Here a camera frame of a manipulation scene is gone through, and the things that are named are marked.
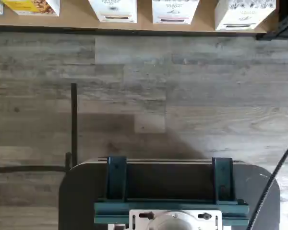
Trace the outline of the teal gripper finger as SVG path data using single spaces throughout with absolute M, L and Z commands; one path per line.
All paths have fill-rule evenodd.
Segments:
M 217 204 L 235 204 L 232 158 L 212 158 L 214 198 Z
M 127 182 L 127 158 L 111 156 L 107 159 L 107 193 L 110 200 L 124 200 Z

